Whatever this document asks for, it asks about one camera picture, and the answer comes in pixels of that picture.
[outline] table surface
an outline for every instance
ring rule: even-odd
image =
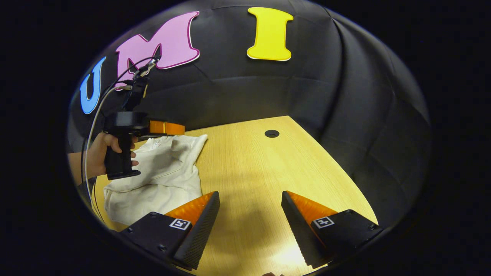
[[[277,130],[279,136],[266,137],[267,130]],[[220,193],[220,210],[192,274],[300,276],[319,269],[305,264],[281,208],[283,191],[337,212],[353,209],[378,223],[356,184],[289,116],[186,132],[194,137],[202,134],[208,140],[196,162],[201,190]],[[136,148],[144,143],[138,142]],[[110,221],[104,210],[103,188],[108,183],[105,175],[97,178],[93,208],[108,228],[120,231],[127,226]]]

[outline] white cable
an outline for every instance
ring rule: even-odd
[[[97,112],[95,113],[94,121],[92,122],[92,127],[90,128],[89,138],[87,140],[87,148],[85,149],[85,161],[84,161],[84,169],[83,170],[85,172],[85,182],[87,183],[87,192],[89,194],[90,204],[92,204],[92,197],[90,196],[89,179],[87,177],[87,155],[88,155],[89,147],[90,147],[90,138],[92,137],[92,132],[94,131],[94,126],[95,126],[95,122],[97,120],[97,116],[99,115],[99,112],[101,111],[102,103],[104,103],[104,101],[109,96],[109,94],[111,94],[111,92],[113,92],[116,89],[131,90],[132,86],[126,85],[126,86],[114,87],[105,94],[104,98],[102,98],[101,103],[99,104],[99,108],[97,108]]]

